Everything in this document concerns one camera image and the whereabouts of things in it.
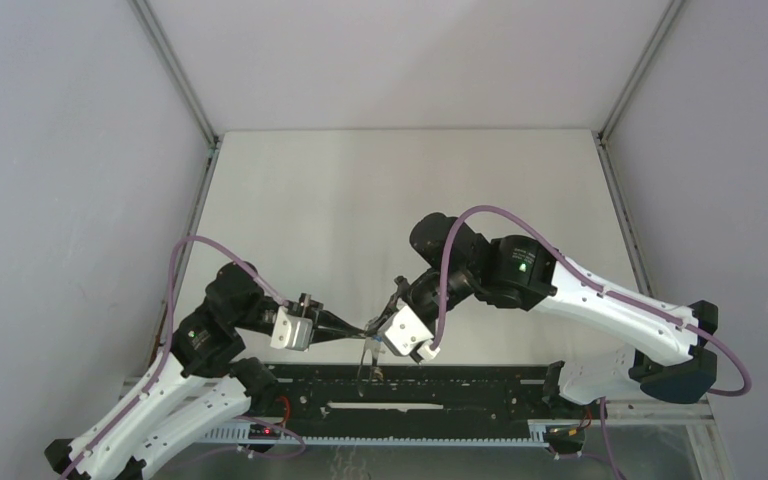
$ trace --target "white panel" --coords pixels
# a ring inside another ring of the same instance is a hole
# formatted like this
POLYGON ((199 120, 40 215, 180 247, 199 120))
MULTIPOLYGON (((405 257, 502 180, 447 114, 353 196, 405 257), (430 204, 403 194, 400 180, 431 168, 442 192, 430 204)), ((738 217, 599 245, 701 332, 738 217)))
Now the white panel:
MULTIPOLYGON (((199 233, 250 260, 284 295, 311 293, 357 326, 381 312, 394 277, 412 280, 427 268, 408 243, 413 226, 479 203, 507 207, 583 266, 635 284, 588 131, 233 132, 218 162, 199 233)), ((469 225, 487 238, 519 233, 488 214, 469 225)), ((226 262, 195 247, 179 320, 226 262)), ((545 364, 619 346, 571 320, 475 299, 448 322, 437 364, 545 364)), ((343 340, 291 352, 270 349, 266 335, 243 336, 246 355, 264 360, 355 363, 363 346, 343 340)))
POLYGON ((690 2, 611 148, 656 286, 718 304, 753 374, 711 402, 739 478, 768 478, 768 2, 690 2))
POLYGON ((206 146, 124 1, 0 1, 0 480, 142 365, 206 146))
POLYGON ((667 3, 152 2, 220 131, 598 129, 667 3))

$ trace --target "white table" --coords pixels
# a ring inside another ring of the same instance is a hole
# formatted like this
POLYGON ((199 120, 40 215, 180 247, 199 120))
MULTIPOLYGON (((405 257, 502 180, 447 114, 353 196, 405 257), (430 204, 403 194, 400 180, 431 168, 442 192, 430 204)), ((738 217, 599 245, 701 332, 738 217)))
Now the white table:
MULTIPOLYGON (((314 298, 362 327, 394 291, 427 268, 408 244, 426 214, 476 204, 506 208, 597 274, 636 288, 605 177, 586 130, 231 132, 222 142, 198 233, 253 263, 290 299, 314 298)), ((468 221, 488 239, 520 233, 502 218, 468 221)), ((180 321, 228 260, 204 245, 190 256, 180 321)), ((470 299, 447 316, 435 364, 547 364, 620 342, 551 315, 501 311, 470 299)), ((269 348, 242 332, 243 356, 357 363, 363 342, 269 348)), ((385 355, 382 363, 410 363, 385 355)))

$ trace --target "gray wall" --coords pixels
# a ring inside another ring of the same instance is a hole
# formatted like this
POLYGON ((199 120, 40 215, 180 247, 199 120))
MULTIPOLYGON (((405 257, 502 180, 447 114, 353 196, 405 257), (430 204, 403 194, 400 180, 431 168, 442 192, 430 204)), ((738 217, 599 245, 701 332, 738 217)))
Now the gray wall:
POLYGON ((768 2, 690 2, 610 151, 657 289, 719 304, 751 369, 712 402, 739 478, 768 478, 768 2))
POLYGON ((127 2, 0 1, 0 480, 145 360, 206 153, 127 2))

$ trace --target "white wall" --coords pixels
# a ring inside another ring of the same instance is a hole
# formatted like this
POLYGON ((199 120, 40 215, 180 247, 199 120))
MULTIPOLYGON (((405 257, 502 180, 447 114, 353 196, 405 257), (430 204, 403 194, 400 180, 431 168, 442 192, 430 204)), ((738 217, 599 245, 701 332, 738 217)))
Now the white wall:
POLYGON ((599 129, 668 0, 154 1, 228 130, 599 129))
POLYGON ((0 1, 0 480, 145 359, 206 152, 127 2, 0 1))
POLYGON ((610 147, 658 290, 719 304, 753 373, 712 402, 738 476, 768 478, 768 2, 690 2, 664 47, 610 147))

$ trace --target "gray floor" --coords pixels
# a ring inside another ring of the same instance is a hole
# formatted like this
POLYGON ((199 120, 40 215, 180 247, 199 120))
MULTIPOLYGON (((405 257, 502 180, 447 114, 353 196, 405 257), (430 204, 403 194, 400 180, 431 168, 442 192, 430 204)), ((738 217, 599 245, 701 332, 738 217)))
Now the gray floor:
MULTIPOLYGON (((598 428, 590 430, 585 451, 604 454, 598 428)), ((684 427, 611 429, 617 462, 629 480, 698 479, 684 427)), ((216 448, 194 445, 170 464, 216 448)), ((610 480, 610 469, 582 459, 554 461, 534 448, 461 447, 311 447, 286 461, 248 460, 242 455, 216 455, 177 471, 161 471, 157 480, 195 479, 332 479, 428 480, 565 479, 610 480)))

